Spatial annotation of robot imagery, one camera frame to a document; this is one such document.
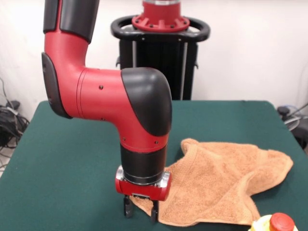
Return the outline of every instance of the towel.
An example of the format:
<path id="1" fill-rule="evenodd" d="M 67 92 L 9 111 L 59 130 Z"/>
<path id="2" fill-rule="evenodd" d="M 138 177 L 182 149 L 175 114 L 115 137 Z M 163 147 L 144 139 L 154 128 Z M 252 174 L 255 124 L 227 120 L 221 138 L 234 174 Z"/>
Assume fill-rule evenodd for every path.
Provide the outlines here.
<path id="1" fill-rule="evenodd" d="M 158 221 L 187 227 L 198 222 L 251 225 L 260 218 L 251 195 L 280 184 L 291 169 L 289 156 L 251 144 L 181 142 L 184 157 L 166 168 L 169 197 L 159 203 Z M 152 202 L 131 198 L 151 215 Z"/>

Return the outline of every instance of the yellow bottle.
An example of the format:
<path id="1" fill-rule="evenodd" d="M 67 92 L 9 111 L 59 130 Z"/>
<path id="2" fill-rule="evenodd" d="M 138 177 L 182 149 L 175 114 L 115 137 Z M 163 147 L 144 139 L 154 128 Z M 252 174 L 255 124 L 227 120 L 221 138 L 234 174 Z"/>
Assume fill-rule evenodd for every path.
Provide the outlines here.
<path id="1" fill-rule="evenodd" d="M 284 213 L 266 215 L 254 221 L 248 231 L 298 231 L 294 221 Z"/>

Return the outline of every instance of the table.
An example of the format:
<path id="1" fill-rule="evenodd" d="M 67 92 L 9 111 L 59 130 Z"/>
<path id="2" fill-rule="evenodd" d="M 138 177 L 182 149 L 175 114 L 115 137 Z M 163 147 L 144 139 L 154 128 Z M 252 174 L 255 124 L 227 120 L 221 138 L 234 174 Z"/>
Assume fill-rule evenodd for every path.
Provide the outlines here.
<path id="1" fill-rule="evenodd" d="M 285 212 L 306 230 L 308 158 L 268 102 L 173 102 L 167 165 L 182 157 L 180 141 L 252 143 L 294 161 L 279 186 L 254 195 L 261 215 Z M 116 193 L 120 165 L 116 128 L 106 122 L 64 119 L 42 102 L 0 179 L 2 231 L 177 231 L 152 224 L 138 208 L 123 216 Z M 247 226 L 197 224 L 189 231 L 247 231 Z"/>

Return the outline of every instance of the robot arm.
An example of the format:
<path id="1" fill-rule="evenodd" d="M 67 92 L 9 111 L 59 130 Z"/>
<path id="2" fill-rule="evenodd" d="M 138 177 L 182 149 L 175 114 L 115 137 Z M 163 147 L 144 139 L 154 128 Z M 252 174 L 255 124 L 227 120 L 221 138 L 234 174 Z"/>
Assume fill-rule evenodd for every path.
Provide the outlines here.
<path id="1" fill-rule="evenodd" d="M 170 89 L 165 76 L 155 69 L 85 66 L 98 5 L 99 0 L 45 0 L 42 64 L 46 92 L 51 108 L 60 116 L 109 121 L 117 127 L 123 167 L 117 190 L 142 194 L 142 186 L 157 186 L 164 178 Z M 165 200 L 167 191 L 145 196 Z"/>

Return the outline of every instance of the red cap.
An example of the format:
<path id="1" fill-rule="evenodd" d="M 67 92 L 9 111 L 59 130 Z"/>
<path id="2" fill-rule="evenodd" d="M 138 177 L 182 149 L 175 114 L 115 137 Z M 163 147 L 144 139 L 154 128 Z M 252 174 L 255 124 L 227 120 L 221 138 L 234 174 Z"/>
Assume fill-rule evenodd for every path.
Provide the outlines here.
<path id="1" fill-rule="evenodd" d="M 270 231 L 293 231 L 295 223 L 285 213 L 275 213 L 270 218 Z"/>

